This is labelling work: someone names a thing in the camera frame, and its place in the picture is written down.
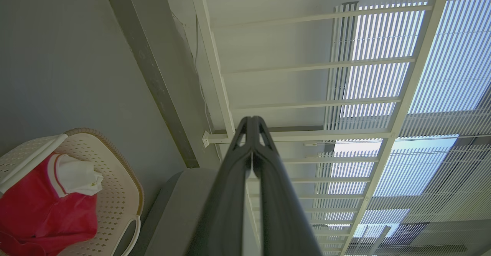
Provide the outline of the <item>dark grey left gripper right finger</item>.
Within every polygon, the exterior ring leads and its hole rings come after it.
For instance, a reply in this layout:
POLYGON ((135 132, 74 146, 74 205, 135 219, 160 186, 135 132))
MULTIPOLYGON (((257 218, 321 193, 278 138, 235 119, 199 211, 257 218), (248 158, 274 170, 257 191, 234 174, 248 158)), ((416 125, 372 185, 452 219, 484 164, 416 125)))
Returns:
POLYGON ((260 182, 262 254, 321 256, 286 168, 263 118, 252 118, 253 172, 260 182))

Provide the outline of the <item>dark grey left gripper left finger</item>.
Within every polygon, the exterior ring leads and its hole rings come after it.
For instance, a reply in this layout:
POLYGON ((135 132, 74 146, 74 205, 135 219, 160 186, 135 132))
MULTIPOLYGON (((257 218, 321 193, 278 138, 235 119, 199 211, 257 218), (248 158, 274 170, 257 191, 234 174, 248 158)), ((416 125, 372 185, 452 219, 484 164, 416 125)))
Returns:
POLYGON ((244 197, 252 166, 252 118, 242 118, 187 247, 189 256, 242 255, 244 197))

